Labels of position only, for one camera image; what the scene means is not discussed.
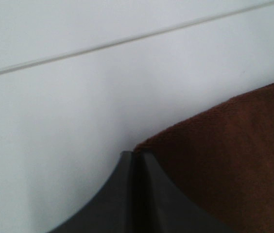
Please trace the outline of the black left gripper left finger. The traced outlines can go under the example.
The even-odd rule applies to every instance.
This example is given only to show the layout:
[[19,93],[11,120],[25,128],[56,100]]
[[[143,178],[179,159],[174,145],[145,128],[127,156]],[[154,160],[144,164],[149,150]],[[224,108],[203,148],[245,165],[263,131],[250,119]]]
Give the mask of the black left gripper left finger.
[[52,233],[133,233],[132,188],[135,159],[124,151],[98,193]]

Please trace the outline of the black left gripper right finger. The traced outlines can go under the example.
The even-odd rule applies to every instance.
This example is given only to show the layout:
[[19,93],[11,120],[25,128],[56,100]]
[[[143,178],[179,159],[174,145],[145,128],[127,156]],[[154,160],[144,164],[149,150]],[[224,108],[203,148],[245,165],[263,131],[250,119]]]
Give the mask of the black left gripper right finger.
[[197,206],[171,181],[155,157],[141,153],[151,221],[156,233],[231,233],[232,230]]

